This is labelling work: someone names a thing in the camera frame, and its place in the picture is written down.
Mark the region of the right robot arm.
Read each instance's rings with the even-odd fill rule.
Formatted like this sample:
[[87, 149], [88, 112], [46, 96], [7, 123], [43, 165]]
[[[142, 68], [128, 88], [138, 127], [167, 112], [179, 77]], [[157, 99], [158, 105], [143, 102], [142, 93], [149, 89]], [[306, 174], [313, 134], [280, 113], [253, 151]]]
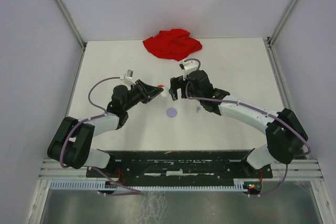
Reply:
[[261, 168], [274, 162], [288, 165], [304, 154], [302, 147], [308, 136], [292, 110], [284, 108], [277, 112], [245, 103], [228, 91], [214, 88], [203, 70], [172, 77], [169, 93], [174, 101], [179, 97], [178, 89], [181, 98], [197, 100], [207, 112], [238, 120], [265, 135], [266, 144], [252, 149], [242, 160], [241, 172], [246, 177], [254, 177]]

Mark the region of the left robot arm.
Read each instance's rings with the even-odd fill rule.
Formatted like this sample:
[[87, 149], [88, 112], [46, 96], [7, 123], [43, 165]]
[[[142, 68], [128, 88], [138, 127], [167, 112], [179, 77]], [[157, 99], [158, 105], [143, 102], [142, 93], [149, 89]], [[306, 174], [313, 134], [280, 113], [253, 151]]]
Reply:
[[63, 168], [96, 167], [103, 176], [112, 176], [116, 171], [114, 157], [91, 148], [93, 138], [122, 128], [132, 107], [149, 103], [163, 91], [162, 87], [150, 86], [141, 80], [131, 84], [130, 88], [116, 86], [102, 114], [81, 121], [70, 116], [62, 120], [48, 146], [47, 156], [58, 161]]

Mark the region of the white earbud charging case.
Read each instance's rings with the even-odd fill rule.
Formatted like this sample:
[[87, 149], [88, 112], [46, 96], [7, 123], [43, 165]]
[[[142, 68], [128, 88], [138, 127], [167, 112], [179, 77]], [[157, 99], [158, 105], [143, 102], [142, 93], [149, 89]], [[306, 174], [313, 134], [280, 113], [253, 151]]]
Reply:
[[163, 97], [167, 97], [169, 92], [168, 89], [166, 87], [162, 87], [163, 91], [160, 93], [161, 96]]

